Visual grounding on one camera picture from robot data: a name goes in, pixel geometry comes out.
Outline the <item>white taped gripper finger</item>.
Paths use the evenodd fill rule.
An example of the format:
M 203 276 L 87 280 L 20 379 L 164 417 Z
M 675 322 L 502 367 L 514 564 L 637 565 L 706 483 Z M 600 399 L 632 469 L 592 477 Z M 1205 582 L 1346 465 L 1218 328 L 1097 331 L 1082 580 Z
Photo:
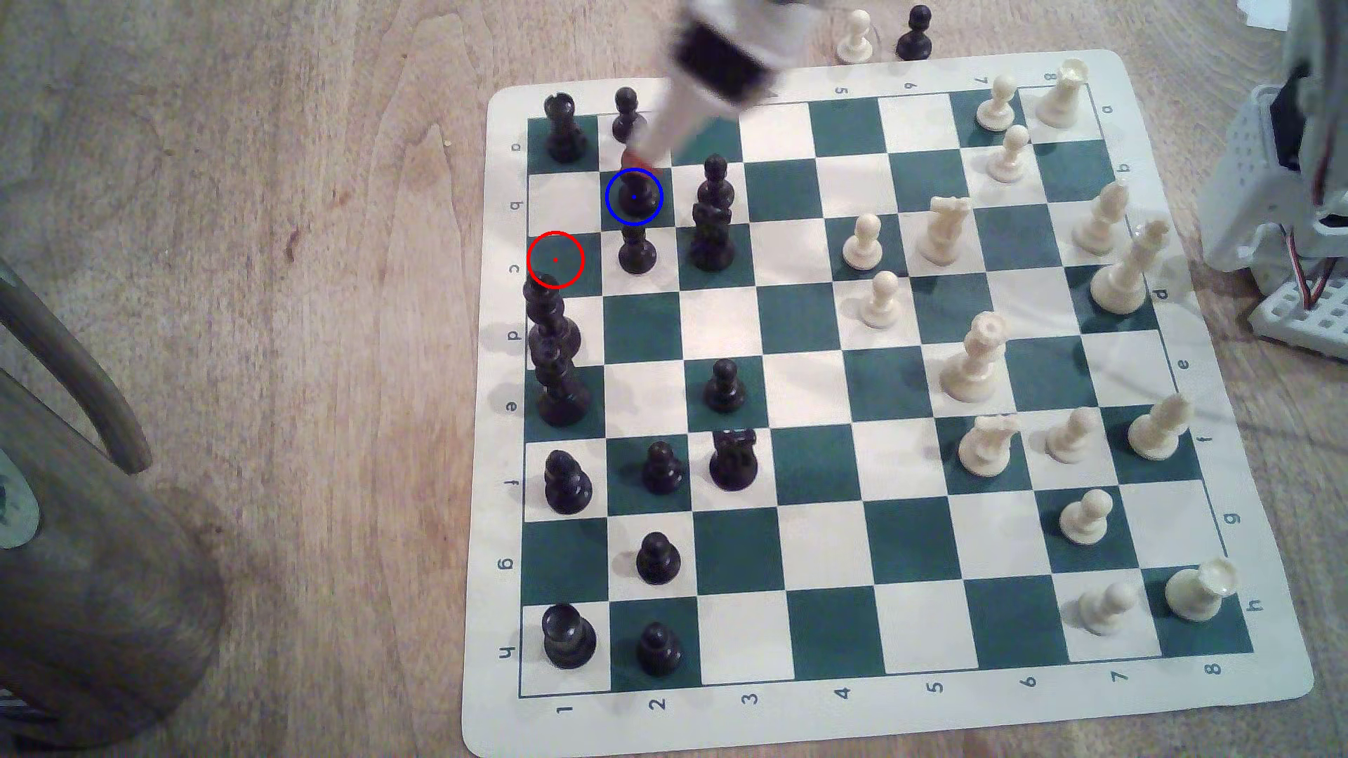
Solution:
M 628 142 L 628 167 L 651 170 L 655 161 L 700 134 L 718 115 L 718 98 L 686 78 L 671 78 L 661 107 Z

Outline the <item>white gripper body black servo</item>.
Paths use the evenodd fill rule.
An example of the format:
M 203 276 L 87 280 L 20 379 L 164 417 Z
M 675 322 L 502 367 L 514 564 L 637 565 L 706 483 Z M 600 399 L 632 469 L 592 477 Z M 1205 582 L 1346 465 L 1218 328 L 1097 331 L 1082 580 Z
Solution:
M 826 1 L 683 1 L 670 49 L 673 70 L 747 108 L 805 49 Z

